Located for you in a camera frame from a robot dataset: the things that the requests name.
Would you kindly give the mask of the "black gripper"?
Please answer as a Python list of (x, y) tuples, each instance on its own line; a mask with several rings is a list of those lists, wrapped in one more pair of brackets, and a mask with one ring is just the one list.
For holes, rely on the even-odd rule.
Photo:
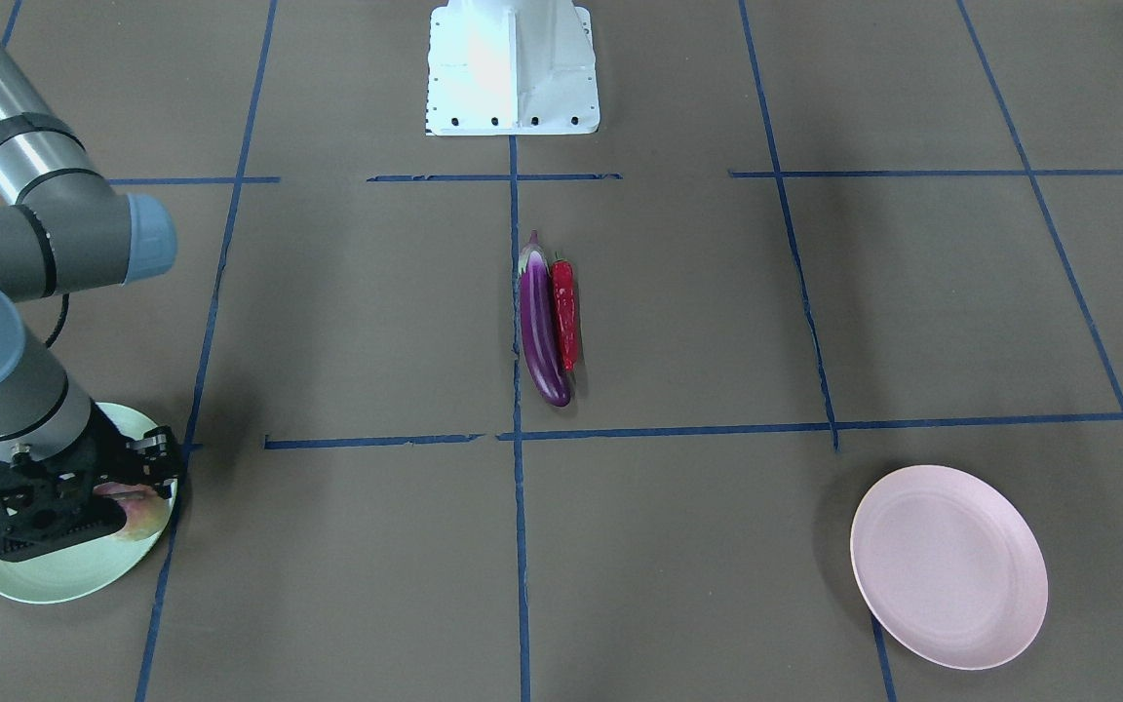
[(18, 446), (0, 459), (0, 560), (22, 563), (111, 537), (126, 517), (112, 499), (94, 494), (98, 485), (148, 485), (173, 510), (181, 477), (173, 428), (128, 434), (97, 405), (75, 443), (55, 456), (36, 458)]

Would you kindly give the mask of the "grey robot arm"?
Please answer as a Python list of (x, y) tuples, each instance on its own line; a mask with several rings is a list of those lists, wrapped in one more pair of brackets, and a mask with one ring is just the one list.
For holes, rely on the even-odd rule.
[(184, 475), (168, 426), (122, 434), (18, 303), (127, 285), (174, 266), (173, 217), (119, 194), (0, 37), (0, 560), (22, 563), (134, 523)]

